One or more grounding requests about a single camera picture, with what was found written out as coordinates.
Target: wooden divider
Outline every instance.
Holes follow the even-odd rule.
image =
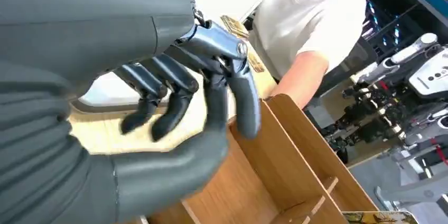
[[[267,224],[279,210],[233,136],[229,153],[207,186],[184,200],[201,224]]]
[[[236,125],[231,125],[230,130],[282,212],[274,223],[290,223],[288,217],[292,214],[298,221],[294,223],[346,224],[335,202],[264,101],[261,111],[262,126],[254,140],[243,138]],[[324,202],[315,213],[309,211],[303,215],[304,206],[313,205],[315,199],[322,197]]]
[[[268,101],[275,117],[282,124],[311,169],[322,181],[338,178],[332,196],[341,211],[378,211],[359,183],[329,148],[308,118],[287,95],[277,95]]]
[[[279,214],[271,224],[309,223],[324,203],[324,196],[307,200]]]
[[[338,184],[339,179],[334,177],[334,178],[327,178],[324,181],[322,181],[323,186],[325,187],[326,191],[331,194],[331,192],[333,191],[334,187],[336,187],[336,184]]]
[[[377,211],[288,96],[261,101],[256,139],[229,125],[229,154],[207,186],[151,216],[153,224],[347,224]]]

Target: human arm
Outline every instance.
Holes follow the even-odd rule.
[[[319,88],[328,65],[327,58],[320,52],[299,53],[271,96],[287,94],[301,109],[304,108]]]

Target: white t-shirt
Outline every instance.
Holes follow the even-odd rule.
[[[366,0],[263,0],[250,42],[280,79],[297,54],[319,51],[338,66],[361,35]]]

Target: robotic finger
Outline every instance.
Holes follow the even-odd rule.
[[[178,39],[165,53],[202,74],[207,81],[221,77],[220,81],[225,81],[235,95],[238,129],[246,138],[254,138],[261,117],[247,45],[212,21],[199,22],[202,25]]]
[[[207,120],[201,133],[166,153],[127,153],[110,157],[115,165],[117,194],[120,195],[116,222],[150,215],[178,202],[201,189],[218,169],[228,151],[225,84],[214,80],[204,82],[204,96]],[[114,178],[105,174],[101,179]]]
[[[123,65],[114,73],[140,94],[137,110],[126,116],[120,125],[122,133],[127,134],[149,121],[166,96],[167,87],[139,63]]]
[[[199,89],[199,84],[183,65],[166,54],[144,60],[141,64],[164,81],[171,90],[166,113],[154,123],[151,129],[153,139],[158,141],[182,120],[194,93]]]

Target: black fingertip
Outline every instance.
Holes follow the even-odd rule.
[[[120,130],[122,134],[130,133],[148,122],[156,108],[157,106],[153,102],[144,99],[140,100],[137,111],[126,116],[121,122]]]
[[[204,80],[204,96],[207,104],[207,118],[204,132],[224,132],[227,127],[227,87],[222,76],[212,75]]]
[[[237,122],[237,126],[238,126],[239,132],[246,139],[254,139],[258,135],[259,126],[257,126],[257,125],[248,126],[247,122],[246,123],[238,123]]]
[[[168,131],[166,128],[162,127],[161,123],[154,124],[153,128],[151,128],[151,135],[153,137],[153,140],[156,142],[163,138],[169,132],[170,131]]]
[[[147,121],[148,119],[143,114],[130,114],[129,116],[125,117],[120,124],[122,134],[124,135],[132,132],[133,130],[144,125]]]
[[[171,132],[180,123],[190,105],[193,95],[172,93],[166,113],[161,116],[151,128],[154,141],[158,141]]]

